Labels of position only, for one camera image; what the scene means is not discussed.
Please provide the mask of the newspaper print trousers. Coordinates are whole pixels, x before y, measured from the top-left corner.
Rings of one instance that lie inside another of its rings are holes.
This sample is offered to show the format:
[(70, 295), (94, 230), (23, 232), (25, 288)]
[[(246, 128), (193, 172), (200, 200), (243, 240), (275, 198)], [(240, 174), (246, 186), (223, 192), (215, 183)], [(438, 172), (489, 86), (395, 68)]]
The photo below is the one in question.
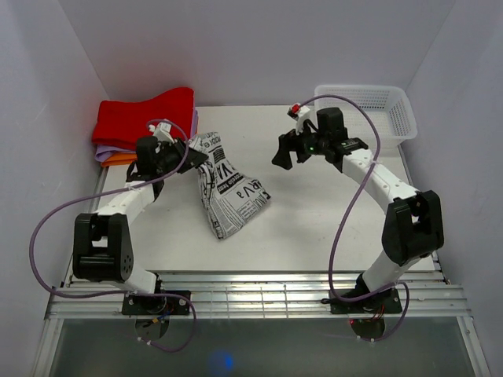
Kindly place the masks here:
[(243, 174), (227, 159), (217, 132), (197, 134), (189, 146), (207, 156), (197, 167), (201, 203), (215, 237), (227, 239), (264, 209), (271, 196), (258, 179)]

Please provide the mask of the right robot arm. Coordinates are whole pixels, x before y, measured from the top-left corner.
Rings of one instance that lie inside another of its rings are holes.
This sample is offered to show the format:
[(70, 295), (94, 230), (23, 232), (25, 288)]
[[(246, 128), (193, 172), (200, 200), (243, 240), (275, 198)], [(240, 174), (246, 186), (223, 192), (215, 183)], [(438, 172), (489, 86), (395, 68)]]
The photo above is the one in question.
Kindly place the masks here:
[(315, 123), (307, 106), (294, 104), (288, 115), (296, 121), (296, 127), (278, 138), (272, 163), (290, 170), (292, 153), (298, 163), (323, 156), (358, 184), (358, 193), (367, 192), (385, 214), (380, 255), (357, 278), (351, 291), (332, 295), (334, 302), (356, 302), (359, 309), (372, 312), (383, 303), (383, 293), (389, 292), (412, 265), (443, 246), (440, 198), (432, 190), (419, 191), (378, 163), (377, 153), (364, 141), (349, 137), (339, 108), (318, 111)]

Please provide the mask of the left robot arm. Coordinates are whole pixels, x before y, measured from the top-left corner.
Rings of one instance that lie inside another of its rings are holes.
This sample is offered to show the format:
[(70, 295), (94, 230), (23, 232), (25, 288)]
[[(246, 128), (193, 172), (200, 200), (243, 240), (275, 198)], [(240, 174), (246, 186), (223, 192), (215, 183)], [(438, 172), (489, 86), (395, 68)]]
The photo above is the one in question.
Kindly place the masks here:
[(138, 139), (136, 154), (127, 169), (125, 190), (95, 212), (76, 218), (72, 272), (79, 279), (141, 293), (140, 305), (155, 314), (165, 308), (167, 296), (156, 287), (157, 275), (134, 261), (130, 225), (158, 199), (167, 175), (196, 168), (208, 155), (180, 138), (159, 141), (154, 136)]

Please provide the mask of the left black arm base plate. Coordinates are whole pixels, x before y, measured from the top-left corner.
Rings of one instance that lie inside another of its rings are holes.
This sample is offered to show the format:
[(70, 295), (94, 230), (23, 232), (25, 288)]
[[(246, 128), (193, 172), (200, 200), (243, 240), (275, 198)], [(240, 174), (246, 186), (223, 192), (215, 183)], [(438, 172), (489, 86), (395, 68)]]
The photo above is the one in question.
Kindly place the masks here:
[(188, 315), (190, 308), (180, 298), (162, 297), (147, 298), (142, 296), (129, 296), (123, 300), (121, 313), (127, 316), (161, 316)]

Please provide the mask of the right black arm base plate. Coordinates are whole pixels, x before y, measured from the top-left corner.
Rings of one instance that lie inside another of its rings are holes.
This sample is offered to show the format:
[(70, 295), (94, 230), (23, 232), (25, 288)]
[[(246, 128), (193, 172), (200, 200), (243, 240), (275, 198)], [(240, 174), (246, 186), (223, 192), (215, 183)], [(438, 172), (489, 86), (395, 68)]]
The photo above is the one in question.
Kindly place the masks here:
[(394, 288), (358, 302), (341, 302), (329, 292), (325, 302), (330, 305), (331, 314), (400, 314), (402, 312), (398, 291)]

